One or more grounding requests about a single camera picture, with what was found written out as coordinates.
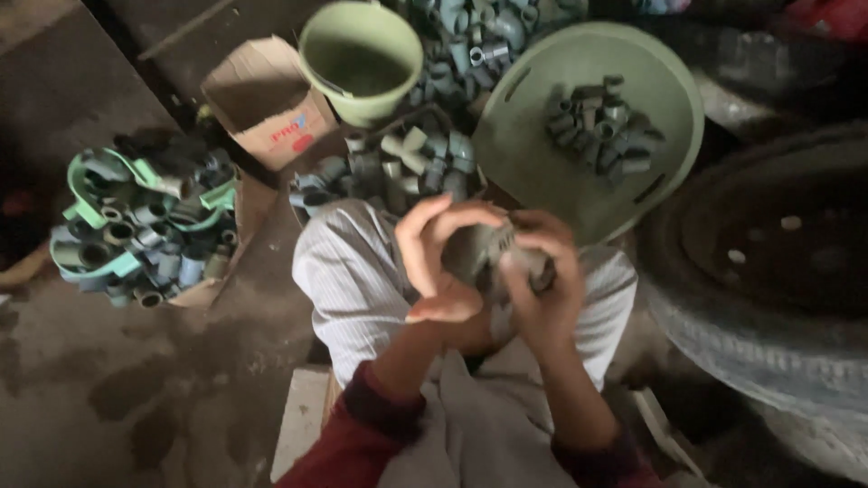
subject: left hand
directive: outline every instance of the left hand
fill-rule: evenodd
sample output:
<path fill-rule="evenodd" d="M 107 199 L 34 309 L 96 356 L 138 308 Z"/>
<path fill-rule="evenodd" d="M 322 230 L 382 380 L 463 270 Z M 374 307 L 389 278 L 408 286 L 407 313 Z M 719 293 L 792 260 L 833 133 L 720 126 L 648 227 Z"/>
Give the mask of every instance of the left hand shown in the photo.
<path fill-rule="evenodd" d="M 452 205 L 450 195 L 419 202 L 395 227 L 407 277 L 422 298 L 407 313 L 408 323 L 432 320 L 464 322 L 483 309 L 483 297 L 443 270 L 446 241 L 459 228 L 476 224 L 500 227 L 506 211 L 485 201 Z"/>

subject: right hand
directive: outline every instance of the right hand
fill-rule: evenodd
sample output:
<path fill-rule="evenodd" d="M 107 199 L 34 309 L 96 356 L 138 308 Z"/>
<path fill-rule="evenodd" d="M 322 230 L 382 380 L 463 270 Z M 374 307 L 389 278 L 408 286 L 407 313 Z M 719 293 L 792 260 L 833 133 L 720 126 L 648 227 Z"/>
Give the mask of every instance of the right hand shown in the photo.
<path fill-rule="evenodd" d="M 552 287 L 537 296 L 528 284 L 528 270 L 510 253 L 503 255 L 499 268 L 512 302 L 511 325 L 537 357 L 563 347 L 575 349 L 573 332 L 584 304 L 585 276 L 572 232 L 540 210 L 518 211 L 511 218 L 530 229 L 516 235 L 516 244 L 551 256 L 556 271 Z"/>

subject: red cloth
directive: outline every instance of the red cloth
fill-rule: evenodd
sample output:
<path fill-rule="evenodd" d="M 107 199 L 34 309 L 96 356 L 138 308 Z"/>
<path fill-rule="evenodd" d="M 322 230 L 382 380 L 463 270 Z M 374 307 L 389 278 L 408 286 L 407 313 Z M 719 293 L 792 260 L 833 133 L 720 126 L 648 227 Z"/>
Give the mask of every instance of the red cloth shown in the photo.
<path fill-rule="evenodd" d="M 369 364 L 358 367 L 317 442 L 276 488 L 374 488 L 389 461 L 422 435 L 422 395 L 387 398 Z M 626 432 L 598 452 L 574 452 L 557 444 L 552 452 L 581 488 L 662 487 Z"/>

